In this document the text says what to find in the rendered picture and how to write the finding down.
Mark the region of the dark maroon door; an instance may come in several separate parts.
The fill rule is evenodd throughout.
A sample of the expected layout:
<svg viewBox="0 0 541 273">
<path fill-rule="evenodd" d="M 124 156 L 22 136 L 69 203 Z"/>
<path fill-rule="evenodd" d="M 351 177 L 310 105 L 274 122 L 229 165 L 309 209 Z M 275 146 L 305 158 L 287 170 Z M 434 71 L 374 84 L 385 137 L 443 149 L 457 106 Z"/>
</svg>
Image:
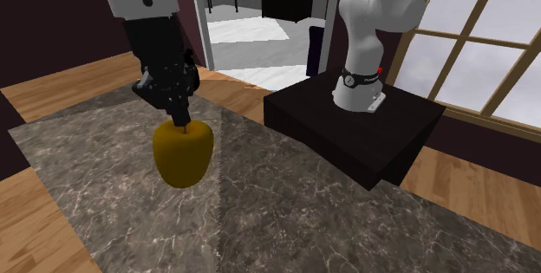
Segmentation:
<svg viewBox="0 0 541 273">
<path fill-rule="evenodd" d="M 192 50 L 193 60 L 197 65 L 206 67 L 204 44 L 199 27 L 199 12 L 195 0 L 177 1 L 179 5 L 177 18 L 181 26 L 185 47 Z"/>
</svg>

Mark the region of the black robot stand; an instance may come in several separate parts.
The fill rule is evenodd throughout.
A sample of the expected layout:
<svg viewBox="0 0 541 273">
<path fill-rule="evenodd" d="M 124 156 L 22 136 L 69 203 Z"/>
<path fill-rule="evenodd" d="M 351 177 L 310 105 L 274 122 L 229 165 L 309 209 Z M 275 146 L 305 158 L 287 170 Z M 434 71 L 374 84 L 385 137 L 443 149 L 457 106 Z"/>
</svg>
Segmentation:
<svg viewBox="0 0 541 273">
<path fill-rule="evenodd" d="M 323 72 L 264 97 L 264 124 L 304 143 L 367 190 L 399 186 L 445 111 L 385 84 L 374 113 L 335 105 L 338 73 Z"/>
</svg>

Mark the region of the wooden frame window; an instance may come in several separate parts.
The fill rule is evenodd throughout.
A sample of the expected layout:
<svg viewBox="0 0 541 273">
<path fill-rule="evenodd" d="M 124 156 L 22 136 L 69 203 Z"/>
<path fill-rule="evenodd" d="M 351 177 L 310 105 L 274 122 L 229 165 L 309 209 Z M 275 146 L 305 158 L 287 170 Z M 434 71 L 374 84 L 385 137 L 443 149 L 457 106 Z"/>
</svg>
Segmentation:
<svg viewBox="0 0 541 273">
<path fill-rule="evenodd" d="M 514 120 L 507 120 L 493 114 L 499 107 L 499 105 L 503 102 L 505 97 L 517 84 L 518 80 L 531 66 L 532 62 L 538 56 L 538 53 L 541 52 L 541 29 L 537 31 L 536 35 L 530 40 L 529 43 L 509 42 L 504 40 L 473 36 L 473 28 L 476 22 L 479 20 L 488 1 L 489 0 L 476 1 L 476 4 L 473 6 L 472 12 L 467 18 L 465 25 L 459 34 L 419 28 L 413 29 L 403 34 L 397 46 L 397 50 L 394 54 L 394 59 L 388 71 L 385 82 L 388 85 L 394 85 L 400 72 L 401 65 L 406 56 L 408 47 L 414 36 L 416 35 L 435 36 L 439 38 L 452 39 L 455 41 L 450 55 L 447 57 L 442 70 L 440 71 L 434 85 L 429 92 L 429 95 L 427 96 L 430 101 L 436 100 L 436 96 L 441 90 L 446 78 L 448 77 L 454 63 L 456 62 L 461 50 L 464 48 L 466 43 L 475 42 L 511 49 L 520 49 L 522 51 L 522 54 L 514 62 L 512 68 L 507 72 L 502 82 L 491 94 L 489 100 L 480 111 L 474 111 L 469 108 L 459 107 L 447 103 L 445 105 L 446 110 L 444 111 L 444 115 L 454 118 L 456 120 L 465 121 L 485 128 L 490 128 L 501 133 L 507 133 L 522 139 L 531 140 L 541 144 L 540 127 L 526 125 L 516 122 Z"/>
</svg>

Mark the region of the yellow apple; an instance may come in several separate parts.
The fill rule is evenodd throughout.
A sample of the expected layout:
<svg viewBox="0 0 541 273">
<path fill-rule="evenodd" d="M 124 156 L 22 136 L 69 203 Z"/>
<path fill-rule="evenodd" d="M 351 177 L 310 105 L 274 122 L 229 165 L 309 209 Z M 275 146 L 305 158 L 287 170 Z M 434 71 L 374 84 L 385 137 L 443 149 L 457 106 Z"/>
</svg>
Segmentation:
<svg viewBox="0 0 541 273">
<path fill-rule="evenodd" d="M 205 176 L 213 145 L 213 131 L 203 121 L 192 120 L 185 127 L 176 127 L 168 120 L 154 131 L 154 162 L 166 183 L 187 188 Z"/>
</svg>

